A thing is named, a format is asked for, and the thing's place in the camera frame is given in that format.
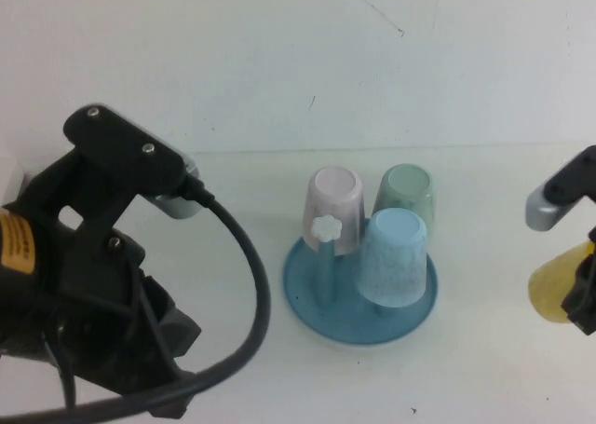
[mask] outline blue tray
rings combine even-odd
[[[371,345],[407,335],[416,329],[435,305],[437,271],[427,256],[427,289],[405,308],[384,308],[364,298],[355,283],[359,252],[335,258],[337,296],[329,308],[315,297],[317,253],[299,239],[284,267],[284,290],[296,315],[321,335],[344,343]]]

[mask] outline yellow label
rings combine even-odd
[[[2,257],[0,263],[6,268],[31,275],[35,268],[34,234],[29,223],[6,210],[0,210],[2,229]]]

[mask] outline cup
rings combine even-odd
[[[313,220],[331,215],[342,223],[341,237],[335,241],[335,255],[354,252],[364,234],[364,197],[362,181],[352,170],[329,166],[310,178],[303,216],[303,238],[318,250],[318,239],[312,234]]]
[[[359,292],[375,305],[403,308],[427,288],[427,226],[415,212],[388,208],[366,228],[356,277]]]
[[[430,174],[412,164],[394,166],[383,176],[373,213],[385,208],[403,208],[425,221],[428,235],[435,222],[435,193]]]

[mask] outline light blue cup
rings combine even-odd
[[[359,292],[385,308],[404,308],[427,288],[427,226],[415,212],[387,208],[369,222],[361,247]]]

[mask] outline white tabletop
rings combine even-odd
[[[535,268],[584,240],[596,209],[584,201],[542,234],[523,219],[526,196],[582,148],[196,156],[208,189],[259,250],[273,307],[256,357],[198,395],[182,422],[593,423],[596,336],[543,321],[527,299],[527,281]],[[430,254],[440,279],[437,305],[401,340],[373,347],[332,342],[294,316],[282,290],[282,265],[300,237],[308,178],[327,164],[355,170],[370,214],[383,172],[401,162],[420,164],[435,179]],[[252,320],[254,291],[243,255],[213,215],[174,221],[138,199],[118,226],[147,251],[145,271],[203,329],[181,367],[199,370],[235,349]],[[77,385],[81,401],[111,396],[85,381]],[[53,368],[0,361],[2,414],[60,405]],[[127,422],[152,420],[142,415]]]

